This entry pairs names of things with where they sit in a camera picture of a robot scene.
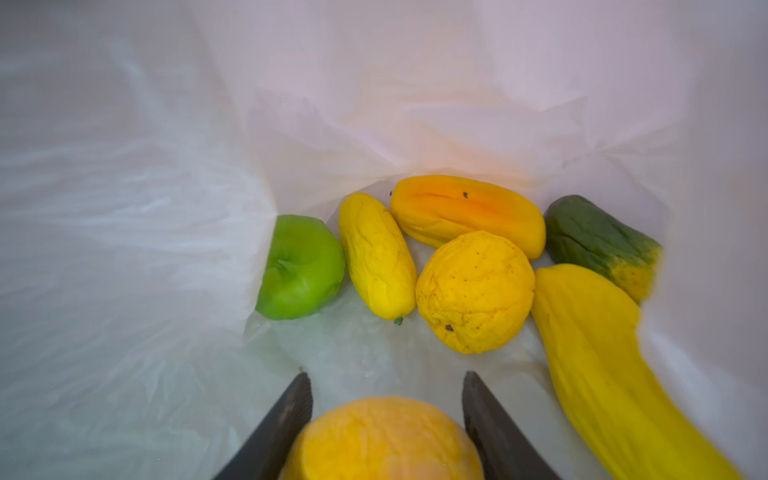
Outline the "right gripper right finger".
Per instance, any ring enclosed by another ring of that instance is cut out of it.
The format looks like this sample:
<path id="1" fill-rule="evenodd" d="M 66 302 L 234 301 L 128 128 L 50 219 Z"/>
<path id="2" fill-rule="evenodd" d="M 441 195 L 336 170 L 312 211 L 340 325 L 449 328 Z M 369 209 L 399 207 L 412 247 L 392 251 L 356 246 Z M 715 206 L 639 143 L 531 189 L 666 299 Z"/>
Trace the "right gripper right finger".
<path id="1" fill-rule="evenodd" d="M 462 411 L 486 479 L 561 479 L 474 371 L 467 371 L 463 380 Z"/>

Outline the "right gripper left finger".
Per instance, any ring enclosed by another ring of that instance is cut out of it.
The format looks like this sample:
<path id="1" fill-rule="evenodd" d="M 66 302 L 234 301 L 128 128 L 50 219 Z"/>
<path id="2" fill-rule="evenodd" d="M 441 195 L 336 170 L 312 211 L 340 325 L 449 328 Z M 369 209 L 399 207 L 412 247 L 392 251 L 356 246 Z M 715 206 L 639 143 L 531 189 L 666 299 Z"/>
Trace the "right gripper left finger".
<path id="1" fill-rule="evenodd" d="M 311 381 L 299 373 L 215 480 L 278 479 L 288 454 L 313 413 Z"/>

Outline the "small orange toy fruit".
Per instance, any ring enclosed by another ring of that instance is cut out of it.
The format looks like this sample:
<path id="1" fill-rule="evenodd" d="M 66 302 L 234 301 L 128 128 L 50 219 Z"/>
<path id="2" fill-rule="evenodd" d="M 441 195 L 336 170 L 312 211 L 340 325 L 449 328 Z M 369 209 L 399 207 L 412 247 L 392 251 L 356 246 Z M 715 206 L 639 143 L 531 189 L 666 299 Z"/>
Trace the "small orange toy fruit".
<path id="1" fill-rule="evenodd" d="M 282 479 L 482 479 L 474 443 L 437 407 L 401 397 L 339 406 L 294 442 Z"/>

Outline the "white plastic bag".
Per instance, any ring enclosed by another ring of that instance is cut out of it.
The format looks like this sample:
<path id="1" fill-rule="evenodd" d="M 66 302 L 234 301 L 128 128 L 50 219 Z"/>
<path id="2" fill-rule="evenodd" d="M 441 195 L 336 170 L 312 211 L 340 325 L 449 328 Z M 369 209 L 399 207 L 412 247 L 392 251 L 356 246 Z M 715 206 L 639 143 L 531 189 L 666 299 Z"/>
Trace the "white plastic bag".
<path id="1" fill-rule="evenodd" d="M 660 242 L 647 361 L 766 477 L 763 1 L 3 2 L 2 477 L 209 479 L 300 372 L 316 414 L 460 418 L 475 370 L 562 477 L 604 478 L 532 325 L 465 356 L 350 285 L 255 313 L 279 214 L 431 171 Z"/>

